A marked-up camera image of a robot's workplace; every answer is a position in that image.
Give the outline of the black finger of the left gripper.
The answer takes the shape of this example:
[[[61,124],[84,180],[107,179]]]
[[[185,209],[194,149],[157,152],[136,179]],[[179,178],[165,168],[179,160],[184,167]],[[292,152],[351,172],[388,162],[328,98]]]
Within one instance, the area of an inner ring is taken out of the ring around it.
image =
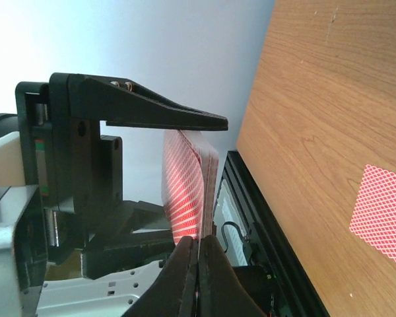
[[[174,248],[162,206],[122,201],[81,252],[81,274],[98,279],[154,260],[166,260]]]
[[[173,102],[131,79],[53,73],[50,100],[83,120],[110,126],[226,131],[228,119]]]

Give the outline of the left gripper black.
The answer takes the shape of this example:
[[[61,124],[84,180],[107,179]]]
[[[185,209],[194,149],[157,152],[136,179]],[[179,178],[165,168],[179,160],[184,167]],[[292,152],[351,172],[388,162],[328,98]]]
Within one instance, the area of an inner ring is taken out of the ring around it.
[[[15,89],[24,177],[40,189],[48,261],[63,263],[122,200],[122,140],[100,133],[114,119],[114,81],[20,82]]]

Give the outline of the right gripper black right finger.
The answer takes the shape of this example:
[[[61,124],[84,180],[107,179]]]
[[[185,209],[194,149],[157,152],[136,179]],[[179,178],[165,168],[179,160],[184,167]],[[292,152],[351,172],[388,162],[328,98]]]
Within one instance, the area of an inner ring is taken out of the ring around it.
[[[264,316],[230,265],[218,239],[201,240],[198,316]]]

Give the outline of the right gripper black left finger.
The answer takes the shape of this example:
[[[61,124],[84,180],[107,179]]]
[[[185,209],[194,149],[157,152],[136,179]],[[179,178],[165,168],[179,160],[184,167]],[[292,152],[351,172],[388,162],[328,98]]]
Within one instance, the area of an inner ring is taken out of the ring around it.
[[[183,237],[148,290],[124,316],[194,316],[198,241]]]

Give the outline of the red playing card deck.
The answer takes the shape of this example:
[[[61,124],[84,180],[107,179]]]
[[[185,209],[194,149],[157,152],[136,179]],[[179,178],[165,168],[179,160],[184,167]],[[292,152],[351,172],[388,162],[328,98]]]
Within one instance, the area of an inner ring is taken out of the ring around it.
[[[213,233],[218,162],[217,150],[200,131],[164,132],[161,192],[175,244]]]

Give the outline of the red card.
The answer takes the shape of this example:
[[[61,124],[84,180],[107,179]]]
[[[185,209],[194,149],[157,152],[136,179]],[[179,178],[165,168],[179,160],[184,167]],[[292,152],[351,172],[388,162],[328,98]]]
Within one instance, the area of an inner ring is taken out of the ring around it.
[[[396,173],[365,166],[349,231],[396,263]]]

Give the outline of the red card being drawn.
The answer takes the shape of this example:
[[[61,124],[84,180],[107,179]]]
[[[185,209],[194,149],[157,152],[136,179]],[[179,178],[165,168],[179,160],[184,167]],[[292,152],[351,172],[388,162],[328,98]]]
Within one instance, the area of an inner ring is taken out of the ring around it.
[[[199,153],[176,130],[164,134],[162,202],[175,244],[185,236],[198,239],[204,207],[204,183]]]

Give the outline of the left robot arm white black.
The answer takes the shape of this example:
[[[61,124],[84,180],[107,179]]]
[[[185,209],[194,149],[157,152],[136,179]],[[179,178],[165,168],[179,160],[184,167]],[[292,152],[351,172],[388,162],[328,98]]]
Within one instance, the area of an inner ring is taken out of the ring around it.
[[[98,279],[154,260],[174,242],[159,205],[123,199],[123,142],[100,122],[226,131],[228,120],[175,103],[129,79],[54,73],[16,86],[17,113],[0,114],[0,316],[35,316],[49,264],[81,253]]]

